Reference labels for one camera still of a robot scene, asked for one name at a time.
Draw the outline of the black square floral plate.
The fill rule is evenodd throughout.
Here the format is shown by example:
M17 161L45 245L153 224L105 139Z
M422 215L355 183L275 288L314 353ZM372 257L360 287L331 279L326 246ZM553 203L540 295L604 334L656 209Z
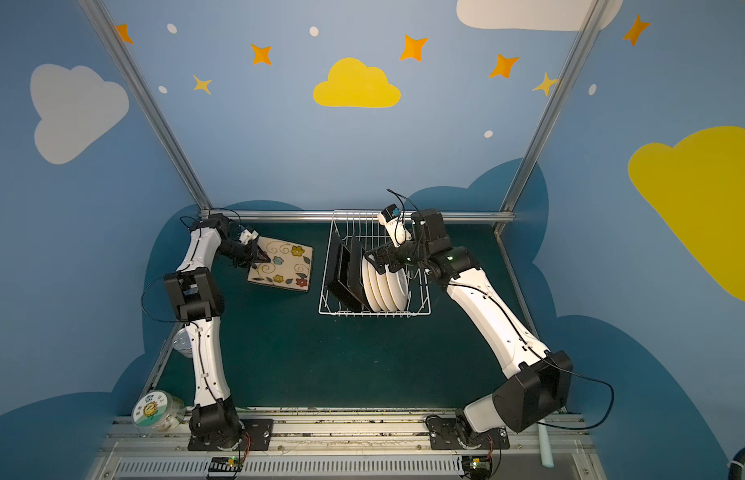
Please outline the black square floral plate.
M269 262L254 263L248 270L248 282L298 292L310 289L314 248L270 237L258 238L258 247Z
M342 242L338 233L330 234L328 258L326 258L326 288L338 300L338 311L349 310L350 302L354 299L348 290L348 262L350 250Z
M348 309L360 313L366 307L366 293L362 285L362 244L352 236L342 254L342 284L348 290Z

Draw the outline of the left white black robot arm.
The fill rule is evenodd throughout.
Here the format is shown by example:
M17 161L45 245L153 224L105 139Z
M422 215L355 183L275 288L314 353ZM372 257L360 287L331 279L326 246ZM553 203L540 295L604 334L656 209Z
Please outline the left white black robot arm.
M176 321L184 325L192 343L196 387L192 439L224 449L238 442L242 425L220 351L224 295L212 274L218 255L244 268L270 262L270 256L258 246L258 232L242 228L224 214L212 214L190 228L186 255L175 272L164 276L164 289Z

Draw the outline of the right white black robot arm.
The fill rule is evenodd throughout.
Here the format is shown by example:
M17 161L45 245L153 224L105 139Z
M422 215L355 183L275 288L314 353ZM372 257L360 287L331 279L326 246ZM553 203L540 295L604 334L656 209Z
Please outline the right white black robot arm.
M394 204L382 210L378 222L390 240L364 258L379 273L406 266L423 270L470 317L506 377L493 393L460 410L460 432L472 437L508 427L519 433L565 407L572 359L565 352L552 352L520 322L475 256L452 244L439 210L416 211L411 221L407 227L404 213Z

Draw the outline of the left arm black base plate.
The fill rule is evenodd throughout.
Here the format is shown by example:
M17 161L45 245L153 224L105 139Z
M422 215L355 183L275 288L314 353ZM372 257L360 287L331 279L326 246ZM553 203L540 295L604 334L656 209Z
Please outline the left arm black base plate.
M232 441L224 441L208 436L192 436L188 442L188 451L235 452L238 450L266 451L270 447L274 430L274 420L264 418L244 418L240 420L240 434Z

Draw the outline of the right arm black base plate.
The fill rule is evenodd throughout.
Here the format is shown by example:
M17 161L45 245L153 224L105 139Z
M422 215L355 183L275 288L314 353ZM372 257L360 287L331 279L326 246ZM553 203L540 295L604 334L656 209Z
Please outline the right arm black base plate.
M462 418L429 415L424 424L429 432L432 450L507 450L510 439L505 428L476 432Z

